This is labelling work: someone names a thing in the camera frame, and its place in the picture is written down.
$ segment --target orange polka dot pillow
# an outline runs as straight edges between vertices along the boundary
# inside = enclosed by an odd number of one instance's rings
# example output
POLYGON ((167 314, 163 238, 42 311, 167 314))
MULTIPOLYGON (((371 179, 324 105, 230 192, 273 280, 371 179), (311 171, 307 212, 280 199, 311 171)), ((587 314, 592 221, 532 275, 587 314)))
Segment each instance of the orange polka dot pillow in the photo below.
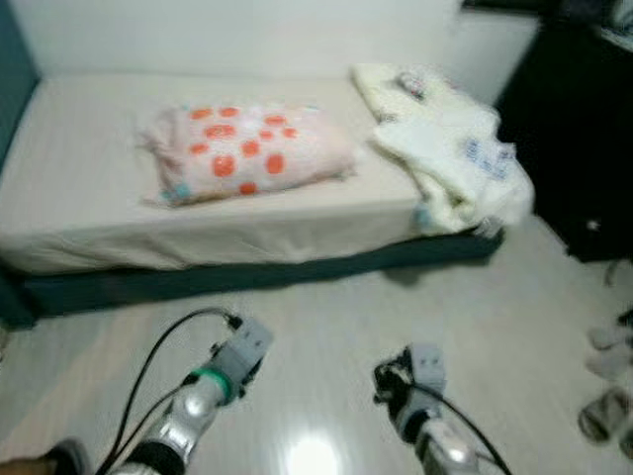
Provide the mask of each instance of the orange polka dot pillow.
POLYGON ((284 190, 349 171, 353 144, 316 108, 161 112, 142 133, 171 206, 284 190))

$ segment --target dark furniture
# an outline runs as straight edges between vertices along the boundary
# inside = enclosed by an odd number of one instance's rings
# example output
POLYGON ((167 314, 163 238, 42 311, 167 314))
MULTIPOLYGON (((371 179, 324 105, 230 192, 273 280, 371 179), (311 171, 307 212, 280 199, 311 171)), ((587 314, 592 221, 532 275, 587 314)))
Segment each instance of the dark furniture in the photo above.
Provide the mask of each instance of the dark furniture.
POLYGON ((633 52, 547 22, 501 95, 499 137, 536 188, 536 212, 581 261, 630 257, 633 52))
MULTIPOLYGON (((38 75, 7 8, 0 0, 0 168, 38 75)), ((464 259, 489 258, 501 245, 469 233, 418 238, 350 257, 301 264, 226 264, 181 271, 117 269, 32 276, 0 263, 0 324, 27 328, 40 316, 173 299, 203 292, 286 285, 359 272, 464 259)))

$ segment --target white bed sheet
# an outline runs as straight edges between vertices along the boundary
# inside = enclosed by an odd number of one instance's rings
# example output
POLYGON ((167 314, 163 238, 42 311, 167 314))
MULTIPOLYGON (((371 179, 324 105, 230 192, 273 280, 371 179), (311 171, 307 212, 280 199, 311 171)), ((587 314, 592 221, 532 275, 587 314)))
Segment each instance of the white bed sheet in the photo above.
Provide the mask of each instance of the white bed sheet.
POLYGON ((46 79, 0 177, 0 258, 33 274, 121 266, 303 262, 416 236, 411 179, 365 145, 376 123, 349 81, 63 75, 46 79), (326 110, 363 153, 357 175, 181 209, 143 204, 138 117, 164 105, 284 102, 326 110))

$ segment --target white wall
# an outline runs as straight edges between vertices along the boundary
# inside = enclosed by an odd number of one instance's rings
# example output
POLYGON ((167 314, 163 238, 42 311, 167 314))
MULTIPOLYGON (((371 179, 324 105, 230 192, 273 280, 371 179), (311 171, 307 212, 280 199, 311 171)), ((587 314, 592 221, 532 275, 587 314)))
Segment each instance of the white wall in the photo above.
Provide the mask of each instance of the white wall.
POLYGON ((536 22, 459 0, 11 0, 44 73, 341 76, 354 62, 437 64, 493 102, 536 22))

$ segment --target floor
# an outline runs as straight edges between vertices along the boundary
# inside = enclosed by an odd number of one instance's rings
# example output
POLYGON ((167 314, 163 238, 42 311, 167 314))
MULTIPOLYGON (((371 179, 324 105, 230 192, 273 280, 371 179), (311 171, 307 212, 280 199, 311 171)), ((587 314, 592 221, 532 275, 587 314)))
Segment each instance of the floor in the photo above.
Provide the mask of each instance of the floor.
MULTIPOLYGON (((606 385, 584 369, 586 330, 631 304, 633 268, 622 264, 611 288, 604 270, 566 256, 532 218, 488 266, 373 272, 43 321, 13 335, 0 366, 0 459, 72 435, 99 461, 157 336, 193 309, 224 305, 276 339, 246 398, 200 442, 191 474, 422 473, 373 405, 371 375, 407 343, 433 341, 445 352, 446 394, 514 474, 630 475, 617 443, 592 446, 576 427, 579 408, 606 385)), ((133 420, 226 335, 213 318, 181 329, 150 369, 133 420)))

